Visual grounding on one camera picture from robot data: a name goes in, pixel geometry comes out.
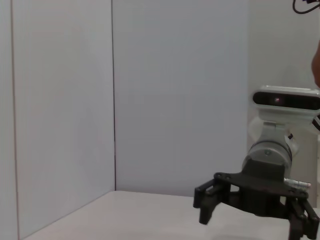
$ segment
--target white panel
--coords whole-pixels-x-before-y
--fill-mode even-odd
[[[297,1],[297,8],[302,11],[310,5]],[[318,10],[299,15],[294,13],[291,0],[250,0],[248,40],[249,92],[261,85],[317,88],[311,61],[319,42]],[[256,114],[255,109],[249,108],[248,121]],[[303,129],[296,129],[293,134],[300,151],[293,159],[291,177],[316,186],[317,136]],[[316,187],[309,196],[316,206]]]
[[[247,148],[247,0],[114,0],[118,190],[191,196]]]
[[[10,0],[0,0],[0,239],[18,239]]]
[[[14,0],[20,235],[115,187],[111,0]]]

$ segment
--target black cable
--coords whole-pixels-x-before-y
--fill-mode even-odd
[[[316,10],[317,8],[320,8],[320,4],[318,4],[318,5],[310,8],[310,9],[307,10],[307,11],[298,11],[298,10],[296,9],[296,0],[293,0],[292,7],[293,7],[293,11],[294,11],[295,13],[297,13],[297,14],[307,14],[307,13],[312,12],[313,10]]]

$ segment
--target white table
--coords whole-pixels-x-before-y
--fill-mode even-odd
[[[192,197],[114,191],[26,240],[288,239],[287,220],[257,217],[220,204],[204,226],[192,205]]]

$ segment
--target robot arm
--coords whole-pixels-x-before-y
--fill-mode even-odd
[[[285,136],[292,126],[309,126],[320,114],[320,91],[264,86],[250,99],[263,121],[262,133],[240,173],[218,172],[195,189],[193,206],[200,209],[199,221],[208,224],[215,207],[224,203],[260,217],[289,220],[289,240],[303,235],[315,240],[320,219],[308,202],[308,184],[289,179],[293,154]],[[239,191],[232,192],[232,185]]]

